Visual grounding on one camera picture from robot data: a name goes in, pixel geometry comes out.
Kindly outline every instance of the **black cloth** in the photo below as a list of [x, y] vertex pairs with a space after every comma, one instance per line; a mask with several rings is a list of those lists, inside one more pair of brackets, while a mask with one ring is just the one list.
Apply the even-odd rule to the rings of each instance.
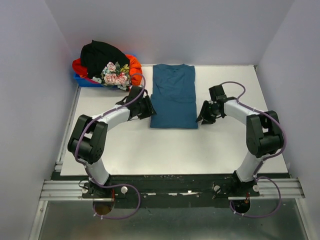
[[130, 64], [129, 58], [115, 46], [101, 41], [94, 41], [85, 45], [81, 50], [81, 65], [87, 67], [88, 78], [100, 77], [105, 66], [112, 62], [122, 67]]

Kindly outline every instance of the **pink flower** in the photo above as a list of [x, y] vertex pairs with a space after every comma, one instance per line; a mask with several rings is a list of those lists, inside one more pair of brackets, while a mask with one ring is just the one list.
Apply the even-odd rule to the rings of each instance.
[[109, 62], [106, 66], [111, 72], [114, 72], [116, 70], [116, 66], [112, 62]]
[[114, 85], [115, 84], [115, 81], [116, 81], [116, 78], [117, 78], [117, 75], [115, 73], [107, 73], [105, 76], [104, 76], [104, 81], [107, 85]]
[[115, 85], [123, 85], [127, 81], [127, 76], [122, 72], [120, 75], [115, 79]]

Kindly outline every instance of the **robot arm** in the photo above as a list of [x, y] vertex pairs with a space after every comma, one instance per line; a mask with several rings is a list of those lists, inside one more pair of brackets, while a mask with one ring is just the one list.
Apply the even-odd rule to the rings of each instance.
[[[133, 86], [129, 95], [122, 101], [117, 102], [112, 108], [116, 110], [109, 110], [109, 113], [102, 116], [89, 127], [80, 143], [78, 160], [84, 165], [88, 175], [100, 185], [104, 185], [109, 178], [109, 173], [105, 169], [101, 159], [105, 149], [107, 132], [133, 117], [138, 117], [141, 120], [156, 114], [146, 90], [147, 95], [145, 97], [143, 97], [142, 94], [135, 102], [127, 107], [123, 106], [135, 99], [141, 91], [141, 87]], [[101, 114], [95, 116], [81, 115], [78, 118], [67, 146], [68, 151], [74, 156], [85, 127], [99, 116], [101, 116]]]
[[[217, 118], [230, 116], [246, 125], [248, 152], [235, 173], [242, 183], [253, 181], [264, 163], [264, 157], [276, 153], [278, 149], [283, 147], [282, 132], [266, 116], [241, 106], [235, 97], [227, 97], [222, 85], [211, 87], [209, 92], [211, 101], [204, 101], [197, 122], [213, 124]], [[279, 122], [275, 111], [265, 113]]]

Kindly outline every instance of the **blue fabric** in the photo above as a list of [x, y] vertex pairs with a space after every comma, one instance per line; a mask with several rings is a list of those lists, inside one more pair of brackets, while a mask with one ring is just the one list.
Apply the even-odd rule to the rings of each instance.
[[153, 66], [151, 102], [157, 115], [151, 117], [151, 128], [198, 128], [195, 78], [194, 66]]

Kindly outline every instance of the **gray wall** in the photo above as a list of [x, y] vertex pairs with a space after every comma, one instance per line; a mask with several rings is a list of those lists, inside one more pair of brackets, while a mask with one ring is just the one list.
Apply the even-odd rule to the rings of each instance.
[[43, 0], [0, 3], [0, 239], [28, 239], [76, 86], [72, 54]]
[[45, 0], [75, 57], [92, 39], [144, 64], [258, 64], [293, 0]]
[[266, 103], [287, 136], [284, 153], [298, 176], [315, 226], [320, 226], [320, 1], [296, 0], [260, 61]]

